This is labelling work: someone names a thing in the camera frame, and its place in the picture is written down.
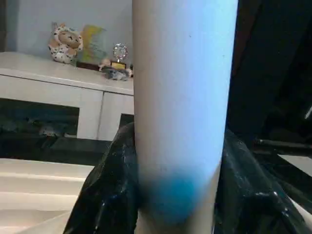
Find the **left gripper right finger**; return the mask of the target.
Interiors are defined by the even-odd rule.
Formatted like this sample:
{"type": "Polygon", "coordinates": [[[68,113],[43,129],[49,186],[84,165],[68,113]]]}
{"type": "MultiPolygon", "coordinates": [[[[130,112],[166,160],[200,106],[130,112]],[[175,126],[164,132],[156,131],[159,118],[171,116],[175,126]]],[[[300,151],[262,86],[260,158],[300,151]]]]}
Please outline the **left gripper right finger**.
{"type": "Polygon", "coordinates": [[[215,206],[216,234],[306,234],[308,225],[244,142],[226,130],[215,206]]]}

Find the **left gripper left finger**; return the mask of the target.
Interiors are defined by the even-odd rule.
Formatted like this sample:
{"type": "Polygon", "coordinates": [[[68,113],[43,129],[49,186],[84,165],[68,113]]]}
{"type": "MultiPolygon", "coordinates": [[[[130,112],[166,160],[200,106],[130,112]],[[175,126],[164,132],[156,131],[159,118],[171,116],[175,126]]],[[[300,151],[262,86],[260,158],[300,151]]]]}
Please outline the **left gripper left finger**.
{"type": "Polygon", "coordinates": [[[87,176],[64,228],[66,234],[133,234],[138,217],[135,126],[119,129],[87,176]]]}

